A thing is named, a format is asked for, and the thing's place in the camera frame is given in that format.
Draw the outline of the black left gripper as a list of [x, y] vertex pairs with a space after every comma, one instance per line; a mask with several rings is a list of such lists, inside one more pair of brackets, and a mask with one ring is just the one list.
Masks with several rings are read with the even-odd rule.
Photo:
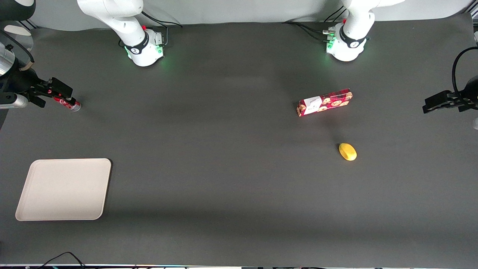
[[[478, 103], [478, 76], [471, 78], [462, 90], [462, 98]], [[424, 100], [423, 113], [435, 111], [436, 109], [459, 107], [459, 112], [472, 109], [471, 104], [463, 104], [454, 92], [444, 90]]]

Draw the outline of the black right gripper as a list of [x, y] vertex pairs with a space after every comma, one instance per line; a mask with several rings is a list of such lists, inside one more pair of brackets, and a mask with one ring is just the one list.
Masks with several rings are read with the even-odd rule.
[[70, 99], [73, 89], [57, 78], [44, 81], [38, 78], [35, 71], [20, 71], [12, 67], [5, 73], [5, 105], [26, 106], [33, 103], [44, 108], [46, 101], [38, 96]]

